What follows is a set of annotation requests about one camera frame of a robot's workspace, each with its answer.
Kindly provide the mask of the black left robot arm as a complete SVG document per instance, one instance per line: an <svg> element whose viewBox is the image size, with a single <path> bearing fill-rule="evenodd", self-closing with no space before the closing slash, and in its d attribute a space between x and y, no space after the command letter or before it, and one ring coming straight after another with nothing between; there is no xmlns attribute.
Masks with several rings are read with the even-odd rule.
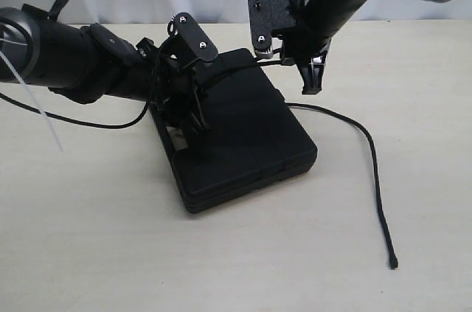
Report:
<svg viewBox="0 0 472 312"><path fill-rule="evenodd" d="M208 129L197 71L218 57L216 46L189 13L173 16L167 38L133 45L102 24L59 22L69 0L49 10L29 4L1 9L1 81L42 86L87 105L103 96L142 101L174 128Z"/></svg>

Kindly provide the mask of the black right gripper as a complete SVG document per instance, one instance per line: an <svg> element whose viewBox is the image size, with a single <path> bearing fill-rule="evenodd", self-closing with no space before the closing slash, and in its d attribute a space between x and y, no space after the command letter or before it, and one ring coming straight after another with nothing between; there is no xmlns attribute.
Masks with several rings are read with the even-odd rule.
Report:
<svg viewBox="0 0 472 312"><path fill-rule="evenodd" d="M278 52L283 66L296 64L302 77L302 94L316 95L322 90L330 42L314 48L309 41L308 28L299 11L303 0L247 0L251 43L257 57L270 59L277 52L275 38L282 41Z"/></svg>

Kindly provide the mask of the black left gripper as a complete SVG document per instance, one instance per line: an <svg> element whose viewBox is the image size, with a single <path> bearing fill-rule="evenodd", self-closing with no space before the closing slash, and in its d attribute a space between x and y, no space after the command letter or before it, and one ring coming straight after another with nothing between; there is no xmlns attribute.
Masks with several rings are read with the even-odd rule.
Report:
<svg viewBox="0 0 472 312"><path fill-rule="evenodd" d="M174 15L168 37L160 46L143 38L139 54L150 67L150 102L168 124L180 124L184 134L205 134L209 129L196 81L196 69L213 63L218 49L196 20L186 12Z"/></svg>

